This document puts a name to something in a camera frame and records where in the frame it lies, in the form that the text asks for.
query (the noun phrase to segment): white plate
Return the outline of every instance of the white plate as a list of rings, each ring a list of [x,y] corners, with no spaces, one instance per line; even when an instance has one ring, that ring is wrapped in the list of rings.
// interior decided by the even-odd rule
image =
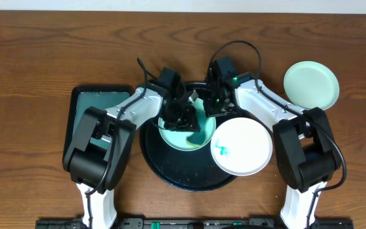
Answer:
[[[328,109],[340,93],[334,73],[313,61],[294,64],[285,74],[283,86],[287,97],[296,105],[312,109]]]
[[[269,132],[249,118],[225,121],[215,130],[210,147],[215,163],[235,176],[259,172],[268,164],[273,150]]]

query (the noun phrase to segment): wooden table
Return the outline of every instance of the wooden table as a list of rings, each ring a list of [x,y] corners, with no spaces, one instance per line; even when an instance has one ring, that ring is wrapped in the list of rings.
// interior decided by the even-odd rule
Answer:
[[[154,73],[168,66],[185,80],[202,80],[215,49],[233,39],[260,49],[261,78],[283,97],[283,76],[296,62],[314,60],[335,73],[341,93],[327,115],[349,173],[344,186],[323,193],[316,214],[366,228],[366,15],[43,11],[0,11],[0,228],[83,214],[61,162],[75,86],[135,87],[143,80],[137,56]],[[224,54],[241,70],[256,69],[245,46]],[[278,214],[285,188],[274,156],[258,174],[219,190],[178,190],[153,174],[137,136],[115,204],[148,218],[246,218]]]

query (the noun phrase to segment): teal object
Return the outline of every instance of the teal object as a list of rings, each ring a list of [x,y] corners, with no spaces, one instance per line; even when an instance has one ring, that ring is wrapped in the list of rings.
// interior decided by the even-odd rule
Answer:
[[[224,155],[228,155],[229,154],[228,149],[226,147],[219,146],[219,141],[218,140],[216,140],[216,143],[215,143],[215,146],[214,147],[221,149],[221,152],[220,152],[220,155],[221,156],[224,156]]]
[[[93,106],[98,109],[107,109],[117,106],[129,98],[128,92],[81,92],[77,99],[76,116],[74,117],[73,134],[75,133],[80,119],[87,108]],[[109,142],[91,138],[90,142],[96,146],[107,149]]]
[[[328,109],[337,101],[340,93],[334,73],[323,64],[313,61],[299,62],[290,67],[283,86],[294,104],[308,109]]]
[[[196,117],[200,126],[200,132],[195,132],[194,134],[190,135],[189,137],[186,138],[186,141],[189,144],[202,146],[206,141],[205,128],[206,128],[207,117],[206,113],[202,111],[196,111]]]

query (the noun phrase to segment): white wall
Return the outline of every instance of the white wall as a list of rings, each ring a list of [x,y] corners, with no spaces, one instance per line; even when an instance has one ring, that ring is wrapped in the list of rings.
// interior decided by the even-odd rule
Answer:
[[[0,10],[366,13],[366,0],[0,0]]]

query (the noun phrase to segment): green connector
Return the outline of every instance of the green connector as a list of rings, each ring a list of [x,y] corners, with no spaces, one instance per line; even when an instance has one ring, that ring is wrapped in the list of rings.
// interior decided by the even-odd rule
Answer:
[[[151,225],[151,229],[160,229],[160,223],[153,222],[152,225]]]

